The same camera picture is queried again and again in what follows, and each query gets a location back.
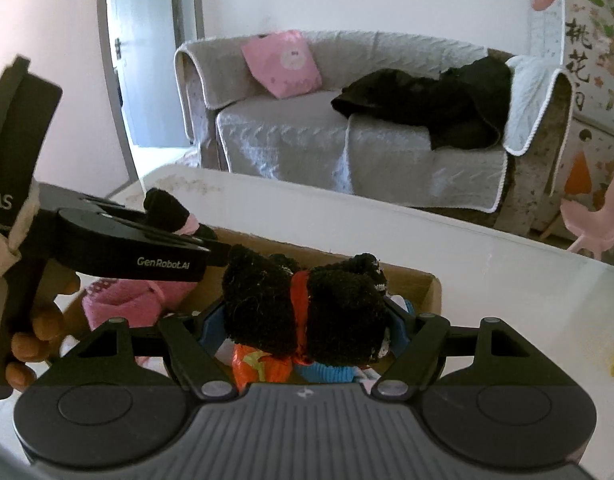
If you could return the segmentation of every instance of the pink chair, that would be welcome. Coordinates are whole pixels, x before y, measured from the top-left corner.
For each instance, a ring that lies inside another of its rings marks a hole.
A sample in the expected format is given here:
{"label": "pink chair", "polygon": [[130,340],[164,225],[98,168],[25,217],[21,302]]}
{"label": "pink chair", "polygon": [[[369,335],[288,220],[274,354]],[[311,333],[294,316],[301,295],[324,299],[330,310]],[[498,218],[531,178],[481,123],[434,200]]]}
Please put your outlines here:
{"label": "pink chair", "polygon": [[602,252],[614,247],[614,177],[600,211],[592,212],[578,202],[563,200],[560,213],[567,229],[578,237],[567,251],[588,249],[596,260],[602,260]]}

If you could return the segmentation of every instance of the black jacket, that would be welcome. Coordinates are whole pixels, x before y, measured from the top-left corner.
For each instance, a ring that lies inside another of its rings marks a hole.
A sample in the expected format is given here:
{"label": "black jacket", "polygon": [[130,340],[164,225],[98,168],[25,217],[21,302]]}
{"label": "black jacket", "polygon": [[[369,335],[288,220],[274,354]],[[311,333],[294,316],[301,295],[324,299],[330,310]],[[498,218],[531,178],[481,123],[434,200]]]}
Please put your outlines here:
{"label": "black jacket", "polygon": [[491,57],[449,69],[439,80],[385,68],[344,88],[331,104],[346,117],[367,114],[426,126],[433,150],[489,148],[504,133],[511,79],[509,67]]}

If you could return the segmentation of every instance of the pink stuffed toy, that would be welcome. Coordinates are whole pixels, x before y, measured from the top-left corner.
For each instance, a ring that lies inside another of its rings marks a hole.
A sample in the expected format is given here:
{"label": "pink stuffed toy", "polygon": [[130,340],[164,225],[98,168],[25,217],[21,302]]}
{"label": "pink stuffed toy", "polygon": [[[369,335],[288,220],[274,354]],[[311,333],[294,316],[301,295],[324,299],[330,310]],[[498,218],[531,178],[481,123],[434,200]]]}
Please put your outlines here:
{"label": "pink stuffed toy", "polygon": [[[180,235],[216,239],[169,193],[151,189],[144,203],[146,225]],[[164,312],[175,311],[197,283],[101,278],[87,287],[82,307],[91,330],[112,317],[123,317],[132,328],[152,326]]]}

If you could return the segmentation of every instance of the door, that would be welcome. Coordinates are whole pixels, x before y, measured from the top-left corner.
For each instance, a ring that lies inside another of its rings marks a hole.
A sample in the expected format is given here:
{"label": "door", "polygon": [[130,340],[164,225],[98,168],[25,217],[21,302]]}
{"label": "door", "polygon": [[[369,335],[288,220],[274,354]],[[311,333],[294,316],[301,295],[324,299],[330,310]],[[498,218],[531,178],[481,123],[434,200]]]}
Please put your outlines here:
{"label": "door", "polygon": [[172,0],[110,0],[109,4],[115,22],[110,31],[116,32],[110,38],[112,55],[132,143],[146,148],[189,147],[174,73]]}

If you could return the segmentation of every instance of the black plush toy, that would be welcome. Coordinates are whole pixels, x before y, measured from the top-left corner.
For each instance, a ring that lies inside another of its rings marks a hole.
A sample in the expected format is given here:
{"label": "black plush toy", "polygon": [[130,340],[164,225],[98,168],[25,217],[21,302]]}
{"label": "black plush toy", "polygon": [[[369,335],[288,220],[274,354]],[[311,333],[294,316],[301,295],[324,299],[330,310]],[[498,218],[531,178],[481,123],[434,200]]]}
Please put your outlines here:
{"label": "black plush toy", "polygon": [[[189,219],[189,211],[167,191],[151,188],[145,195],[143,202],[145,209],[144,223],[149,227],[162,229],[169,233],[175,233],[182,229]],[[218,237],[213,229],[200,224],[194,236],[206,240],[217,240]]]}
{"label": "black plush toy", "polygon": [[371,254],[304,270],[282,254],[234,246],[222,282],[225,329],[236,343],[277,358],[366,365],[388,344],[386,285]]}

